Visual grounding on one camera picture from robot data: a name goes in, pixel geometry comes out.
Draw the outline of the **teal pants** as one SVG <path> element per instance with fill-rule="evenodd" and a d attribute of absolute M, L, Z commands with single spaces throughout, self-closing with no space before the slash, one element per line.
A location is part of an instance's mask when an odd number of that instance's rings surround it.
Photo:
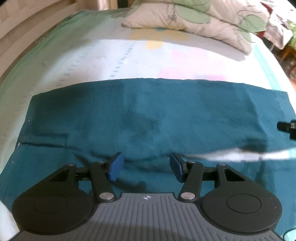
<path fill-rule="evenodd" d="M 279 121 L 295 118 L 288 94 L 206 80 L 124 79 L 75 84 L 32 97 L 16 147 L 1 173 L 1 201 L 65 164 L 88 166 L 122 152 L 116 193 L 178 193 L 171 153 L 226 162 L 282 204 L 276 232 L 295 227 L 295 158 L 255 153 L 295 147 Z"/>

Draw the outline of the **wooden chair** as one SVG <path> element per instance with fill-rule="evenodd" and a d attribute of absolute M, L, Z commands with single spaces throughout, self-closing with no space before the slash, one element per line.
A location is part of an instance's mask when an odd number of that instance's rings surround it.
<path fill-rule="evenodd" d="M 292 54 L 293 57 L 296 57 L 295 47 L 293 47 L 291 44 L 287 44 L 283 49 L 282 55 L 280 57 L 280 63 L 282 63 L 289 54 Z"/>

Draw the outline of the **red and plaid cloth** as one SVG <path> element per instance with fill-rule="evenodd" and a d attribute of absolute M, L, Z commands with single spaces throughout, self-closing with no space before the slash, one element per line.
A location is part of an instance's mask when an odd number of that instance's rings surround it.
<path fill-rule="evenodd" d="M 283 50 L 293 37 L 292 23 L 295 23 L 295 6 L 290 1 L 260 1 L 269 11 L 270 18 L 263 39 Z"/>

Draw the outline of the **cream pillow with green leaves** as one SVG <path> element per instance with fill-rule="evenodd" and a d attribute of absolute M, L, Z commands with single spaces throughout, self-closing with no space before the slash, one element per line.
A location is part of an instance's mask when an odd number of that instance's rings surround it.
<path fill-rule="evenodd" d="M 249 54 L 270 14 L 260 1 L 135 1 L 122 25 L 169 29 L 213 38 Z"/>

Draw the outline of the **floral patterned bed sheet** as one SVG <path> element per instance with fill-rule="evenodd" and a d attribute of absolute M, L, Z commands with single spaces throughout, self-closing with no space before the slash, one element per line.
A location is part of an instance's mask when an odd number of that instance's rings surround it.
<path fill-rule="evenodd" d="M 81 82 L 125 78 L 207 79 L 295 91 L 261 40 L 251 54 L 171 30 L 129 29 L 125 9 L 82 11 L 18 61 L 1 85 L 1 166 L 9 162 L 32 96 Z"/>

